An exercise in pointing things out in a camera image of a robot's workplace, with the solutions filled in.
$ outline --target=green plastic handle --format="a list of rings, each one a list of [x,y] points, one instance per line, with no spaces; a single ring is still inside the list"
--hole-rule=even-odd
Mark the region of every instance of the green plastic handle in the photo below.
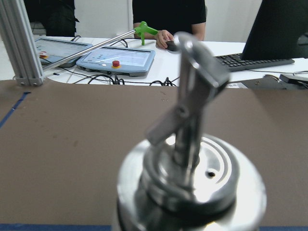
[[[138,27],[135,27],[134,30],[136,34],[141,38],[141,44],[144,45],[144,33],[149,33],[151,35],[156,35],[158,30],[155,30],[147,25],[145,21],[142,21]]]

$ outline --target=black monitor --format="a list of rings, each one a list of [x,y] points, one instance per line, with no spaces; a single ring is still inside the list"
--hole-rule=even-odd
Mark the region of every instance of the black monitor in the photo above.
[[[308,58],[308,0],[263,0],[243,60]]]

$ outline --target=silver pole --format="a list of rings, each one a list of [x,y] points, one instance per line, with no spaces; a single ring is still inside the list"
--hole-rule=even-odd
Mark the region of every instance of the silver pole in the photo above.
[[[67,61],[69,61],[69,60],[71,60],[71,59],[78,58],[78,57],[80,57],[80,56],[82,56],[82,55],[84,55],[84,54],[86,54],[86,53],[88,53],[88,52],[90,52],[90,51],[93,51],[93,50],[95,50],[95,49],[97,49],[97,48],[100,48],[100,47],[102,47],[102,46],[104,46],[104,45],[106,45],[106,44],[108,44],[108,43],[111,43],[111,42],[113,42],[113,41],[116,41],[116,40],[118,40],[118,39],[124,38],[124,37],[126,37],[126,36],[128,36],[128,35],[132,35],[132,34],[135,34],[135,33],[136,33],[135,30],[131,30],[131,31],[126,32],[126,33],[124,33],[124,34],[118,35],[118,36],[116,36],[116,37],[114,37],[114,38],[111,38],[111,39],[109,39],[109,40],[106,40],[106,41],[104,41],[104,42],[101,42],[101,43],[99,43],[99,44],[96,44],[96,45],[94,45],[93,47],[90,47],[90,48],[88,48],[88,49],[86,49],[86,50],[84,50],[84,51],[80,51],[80,52],[78,52],[78,53],[76,53],[76,54],[72,54],[71,56],[68,56],[68,57],[63,58],[63,59],[61,59],[61,60],[59,60],[59,61],[56,61],[55,63],[52,63],[52,64],[50,64],[50,65],[44,67],[43,70],[46,71],[46,70],[49,70],[49,69],[51,69],[51,68],[60,66],[61,64],[65,64]]]

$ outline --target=keyboard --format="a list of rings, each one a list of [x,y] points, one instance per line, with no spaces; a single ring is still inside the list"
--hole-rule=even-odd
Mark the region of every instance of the keyboard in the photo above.
[[[241,55],[242,55],[241,53],[228,54],[228,55],[216,56],[216,58],[222,65],[227,66],[231,72],[257,69],[269,66],[280,66],[280,65],[294,63],[293,59],[273,59],[273,60],[258,60],[258,61],[242,60]]]

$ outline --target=computer mouse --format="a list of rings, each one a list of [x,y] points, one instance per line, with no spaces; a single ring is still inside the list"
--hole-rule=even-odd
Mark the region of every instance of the computer mouse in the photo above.
[[[171,41],[171,40],[167,41],[166,44],[167,44],[167,50],[168,51],[178,51],[179,50],[177,45],[174,44],[174,41]]]

